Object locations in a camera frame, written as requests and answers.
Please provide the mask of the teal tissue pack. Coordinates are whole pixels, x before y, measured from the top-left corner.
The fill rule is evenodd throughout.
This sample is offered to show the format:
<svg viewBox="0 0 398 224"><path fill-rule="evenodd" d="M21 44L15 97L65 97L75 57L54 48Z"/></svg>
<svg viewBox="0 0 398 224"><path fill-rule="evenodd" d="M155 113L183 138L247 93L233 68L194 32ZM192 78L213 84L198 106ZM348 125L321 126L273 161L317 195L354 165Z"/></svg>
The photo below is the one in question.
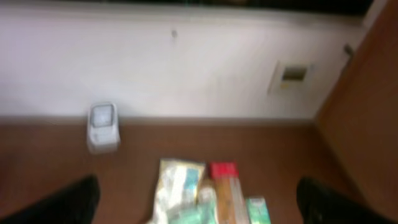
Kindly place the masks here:
<svg viewBox="0 0 398 224"><path fill-rule="evenodd" d="M264 197L248 197L246 207L250 224L271 224L271 218Z"/></svg>
<svg viewBox="0 0 398 224"><path fill-rule="evenodd" d="M217 224L216 204L205 202L182 208L168 216L168 224Z"/></svg>

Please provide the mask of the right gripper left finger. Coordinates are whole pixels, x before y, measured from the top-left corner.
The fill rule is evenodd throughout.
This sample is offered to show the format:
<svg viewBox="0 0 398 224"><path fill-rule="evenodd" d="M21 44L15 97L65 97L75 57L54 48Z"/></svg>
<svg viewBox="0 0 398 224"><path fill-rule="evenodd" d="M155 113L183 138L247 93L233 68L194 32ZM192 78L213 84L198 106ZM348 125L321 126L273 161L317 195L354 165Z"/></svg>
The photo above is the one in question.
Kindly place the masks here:
<svg viewBox="0 0 398 224"><path fill-rule="evenodd" d="M1 218L1 224L91 224L100 198L97 176L87 175Z"/></svg>

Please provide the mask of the cream snack bag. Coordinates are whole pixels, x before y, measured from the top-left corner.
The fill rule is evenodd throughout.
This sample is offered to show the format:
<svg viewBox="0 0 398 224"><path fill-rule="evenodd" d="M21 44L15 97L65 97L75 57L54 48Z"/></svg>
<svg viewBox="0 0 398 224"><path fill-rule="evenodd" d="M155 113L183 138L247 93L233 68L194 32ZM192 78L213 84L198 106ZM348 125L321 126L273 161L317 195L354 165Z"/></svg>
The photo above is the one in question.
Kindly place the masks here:
<svg viewBox="0 0 398 224"><path fill-rule="evenodd" d="M180 210L196 204L198 186L205 170L203 162L161 159L152 216L148 223L168 223Z"/></svg>

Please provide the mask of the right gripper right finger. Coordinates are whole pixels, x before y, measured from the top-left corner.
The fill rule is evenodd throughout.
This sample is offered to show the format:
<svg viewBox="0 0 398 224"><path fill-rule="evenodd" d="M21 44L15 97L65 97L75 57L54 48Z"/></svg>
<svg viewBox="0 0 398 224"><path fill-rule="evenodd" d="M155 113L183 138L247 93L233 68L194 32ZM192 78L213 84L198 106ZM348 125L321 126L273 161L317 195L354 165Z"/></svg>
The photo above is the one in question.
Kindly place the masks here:
<svg viewBox="0 0 398 224"><path fill-rule="evenodd" d="M311 177L299 180L296 200L304 224L396 224Z"/></svg>

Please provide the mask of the orange pasta bag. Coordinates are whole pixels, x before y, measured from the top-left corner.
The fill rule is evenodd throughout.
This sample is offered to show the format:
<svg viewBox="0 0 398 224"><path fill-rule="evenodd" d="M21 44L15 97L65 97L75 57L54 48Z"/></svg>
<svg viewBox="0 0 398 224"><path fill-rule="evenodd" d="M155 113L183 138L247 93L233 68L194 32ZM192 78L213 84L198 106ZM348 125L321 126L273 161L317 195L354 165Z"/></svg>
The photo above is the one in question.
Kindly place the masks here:
<svg viewBox="0 0 398 224"><path fill-rule="evenodd" d="M249 224L236 164L234 162L211 162L210 177L215 184L218 223Z"/></svg>

